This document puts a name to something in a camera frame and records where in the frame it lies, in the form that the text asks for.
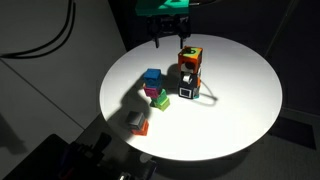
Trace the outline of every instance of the table top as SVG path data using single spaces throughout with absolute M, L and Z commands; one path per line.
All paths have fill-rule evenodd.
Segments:
M 240 151 L 261 138 L 282 104 L 281 84 L 259 54 L 237 42 L 192 34 L 187 46 L 203 48 L 199 99 L 177 94 L 178 36 L 142 44 L 122 56 L 106 74 L 100 106 L 108 125 L 129 145 L 153 156 L 197 161 Z M 161 69 L 170 106 L 150 107 L 142 89 L 148 68 Z M 133 135 L 125 124 L 129 111 L 143 112 L 147 136 Z

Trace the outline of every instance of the stacked blocks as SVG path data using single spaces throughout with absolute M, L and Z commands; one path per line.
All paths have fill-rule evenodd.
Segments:
M 185 46 L 178 54 L 178 69 L 180 72 L 179 96 L 199 98 L 201 84 L 202 48 Z
M 142 136 L 147 135 L 149 123 L 143 113 L 130 111 L 127 116 L 127 123 L 133 134 Z
M 150 97 L 153 105 L 164 111 L 169 105 L 170 101 L 167 97 L 166 90 L 161 87 L 161 70 L 160 69 L 147 69 L 143 76 L 144 84 L 143 89 L 146 96 Z

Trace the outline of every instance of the blue cube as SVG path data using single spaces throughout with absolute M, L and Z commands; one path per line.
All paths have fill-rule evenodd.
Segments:
M 147 88 L 159 88 L 161 86 L 161 70 L 160 69 L 147 69 L 144 73 L 143 80 Z

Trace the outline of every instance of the white round table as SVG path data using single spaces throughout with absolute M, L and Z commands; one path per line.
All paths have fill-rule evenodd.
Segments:
M 200 98 L 177 94 L 179 37 L 161 38 L 122 56 L 106 74 L 100 91 L 102 114 L 129 145 L 147 154 L 180 161 L 208 160 L 240 151 L 261 138 L 275 122 L 282 89 L 272 67 L 253 50 L 228 39 L 193 34 L 187 46 L 202 47 Z M 148 68 L 161 69 L 170 106 L 150 107 L 142 89 Z M 149 122 L 147 136 L 125 124 L 129 111 Z

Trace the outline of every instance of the dark background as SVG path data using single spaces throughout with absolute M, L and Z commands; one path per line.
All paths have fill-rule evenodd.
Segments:
M 146 18 L 135 15 L 136 0 L 109 3 L 127 50 L 151 40 Z M 265 57 L 280 78 L 283 107 L 320 115 L 319 5 L 315 0 L 222 0 L 191 8 L 191 28 Z

